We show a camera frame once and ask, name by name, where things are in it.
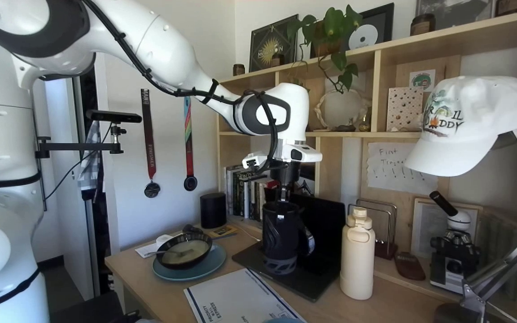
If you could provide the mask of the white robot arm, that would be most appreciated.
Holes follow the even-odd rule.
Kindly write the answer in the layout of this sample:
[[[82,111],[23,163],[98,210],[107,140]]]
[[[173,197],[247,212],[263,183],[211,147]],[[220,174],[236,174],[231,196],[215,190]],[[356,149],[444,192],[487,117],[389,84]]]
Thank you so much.
[[[152,88],[189,97],[242,135],[267,136],[261,167],[317,163],[304,144],[306,90],[281,83],[233,93],[197,63],[191,45],[137,0],[0,0],[0,323],[48,323],[31,240],[44,215],[39,117],[75,115],[75,79],[103,54]]]

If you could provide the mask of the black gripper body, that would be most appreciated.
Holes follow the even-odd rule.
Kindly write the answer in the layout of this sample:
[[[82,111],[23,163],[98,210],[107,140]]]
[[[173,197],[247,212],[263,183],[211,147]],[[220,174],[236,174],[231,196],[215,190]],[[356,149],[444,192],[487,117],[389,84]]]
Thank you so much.
[[[288,201],[294,190],[294,185],[299,178],[299,163],[297,161],[270,161],[267,165],[268,183],[265,187],[267,201]]]

